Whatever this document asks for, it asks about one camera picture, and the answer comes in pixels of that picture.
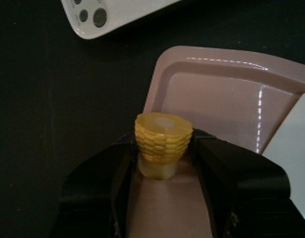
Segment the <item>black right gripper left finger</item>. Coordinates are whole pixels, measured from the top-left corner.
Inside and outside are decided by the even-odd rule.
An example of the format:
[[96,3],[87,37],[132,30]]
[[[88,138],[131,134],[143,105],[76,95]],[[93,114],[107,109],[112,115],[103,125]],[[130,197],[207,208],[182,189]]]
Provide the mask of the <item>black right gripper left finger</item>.
[[124,135],[67,176],[49,238],[128,238],[138,148]]

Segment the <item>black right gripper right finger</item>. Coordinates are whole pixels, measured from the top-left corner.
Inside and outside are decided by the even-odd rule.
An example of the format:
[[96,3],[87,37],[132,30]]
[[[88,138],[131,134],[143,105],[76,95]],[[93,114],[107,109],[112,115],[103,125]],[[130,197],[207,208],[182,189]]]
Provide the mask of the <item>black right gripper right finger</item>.
[[214,238],[305,238],[284,169],[196,129],[190,155],[206,197]]

